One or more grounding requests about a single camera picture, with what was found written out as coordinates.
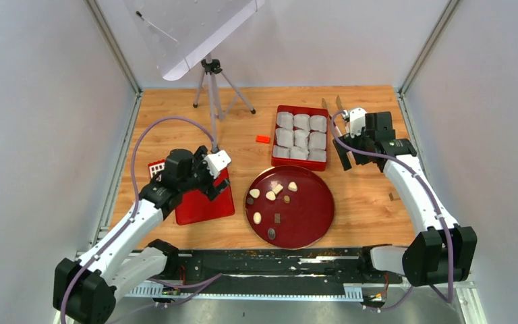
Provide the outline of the white heart chocolate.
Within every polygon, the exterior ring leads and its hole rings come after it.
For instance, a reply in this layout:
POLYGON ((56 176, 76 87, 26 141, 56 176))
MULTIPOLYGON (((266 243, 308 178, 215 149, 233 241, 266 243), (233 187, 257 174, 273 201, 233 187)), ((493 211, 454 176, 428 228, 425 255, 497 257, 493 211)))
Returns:
POLYGON ((288 189, 292 192, 297 192, 298 186, 295 182, 289 182, 288 189))

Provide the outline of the beige square chocolate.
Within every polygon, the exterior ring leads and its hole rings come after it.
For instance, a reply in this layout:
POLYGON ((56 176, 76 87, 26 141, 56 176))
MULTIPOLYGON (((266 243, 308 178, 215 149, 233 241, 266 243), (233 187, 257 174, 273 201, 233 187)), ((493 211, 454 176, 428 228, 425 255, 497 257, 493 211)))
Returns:
POLYGON ((275 195, 278 195, 278 194, 282 191, 282 189, 283 189, 283 185, 282 185, 282 184, 280 184, 280 183, 278 183, 278 184, 277 184, 277 185, 272 189, 272 191, 273 191, 273 193, 274 193, 275 195))

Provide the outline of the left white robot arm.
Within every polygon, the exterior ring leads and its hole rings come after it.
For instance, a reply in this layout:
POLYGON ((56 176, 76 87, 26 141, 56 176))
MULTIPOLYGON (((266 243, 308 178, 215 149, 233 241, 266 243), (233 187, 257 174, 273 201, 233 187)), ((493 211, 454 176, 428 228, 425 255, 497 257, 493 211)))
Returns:
POLYGON ((216 199, 230 185, 220 179, 230 163, 226 151, 208 153, 205 146, 195 153, 171 151, 127 215, 80 258, 63 259, 56 266, 53 307, 79 323, 106 323, 116 304, 143 281, 155 275, 175 277, 180 262, 172 245, 154 240, 138 256, 129 254, 185 194, 199 191, 210 201, 216 199))

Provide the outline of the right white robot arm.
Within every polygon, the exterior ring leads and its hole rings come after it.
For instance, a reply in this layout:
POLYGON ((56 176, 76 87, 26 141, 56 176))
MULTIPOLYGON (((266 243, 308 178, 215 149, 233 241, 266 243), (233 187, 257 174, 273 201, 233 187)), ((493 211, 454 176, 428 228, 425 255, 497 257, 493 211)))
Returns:
POLYGON ((465 281, 478 242, 474 229, 461 226, 429 184, 412 142, 398 138, 388 111, 368 113, 362 108, 334 113, 347 127, 331 128, 333 144, 345 171, 353 164, 375 164, 393 185, 411 219, 415 238, 407 247, 390 244, 367 247, 358 272, 376 281, 385 271, 407 278, 415 287, 465 281))

